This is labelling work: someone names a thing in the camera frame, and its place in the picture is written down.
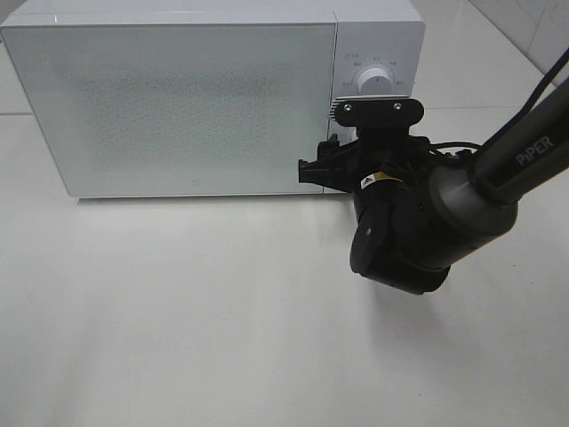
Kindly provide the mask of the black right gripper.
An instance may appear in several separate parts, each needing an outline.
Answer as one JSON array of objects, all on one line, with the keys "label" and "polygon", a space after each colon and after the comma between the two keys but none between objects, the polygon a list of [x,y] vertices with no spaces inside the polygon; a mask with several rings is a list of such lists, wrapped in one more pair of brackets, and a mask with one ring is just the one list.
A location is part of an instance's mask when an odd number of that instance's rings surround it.
[{"label": "black right gripper", "polygon": [[298,180],[354,198],[401,198],[418,187],[433,162],[429,140],[407,128],[359,128],[355,141],[341,145],[332,137],[318,144],[316,160],[299,160]]}]

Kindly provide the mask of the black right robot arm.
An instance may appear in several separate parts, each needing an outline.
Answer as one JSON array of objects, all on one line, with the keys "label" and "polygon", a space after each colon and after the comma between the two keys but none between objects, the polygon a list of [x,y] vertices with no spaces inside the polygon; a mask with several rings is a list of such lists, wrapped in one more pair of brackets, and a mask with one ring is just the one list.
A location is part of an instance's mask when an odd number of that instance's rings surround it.
[{"label": "black right robot arm", "polygon": [[350,268],[411,294],[437,290],[455,262],[509,232],[519,199],[568,166],[567,85],[483,145],[412,136],[424,108],[409,97],[339,97],[330,115],[357,137],[319,143],[298,178],[352,196]]}]

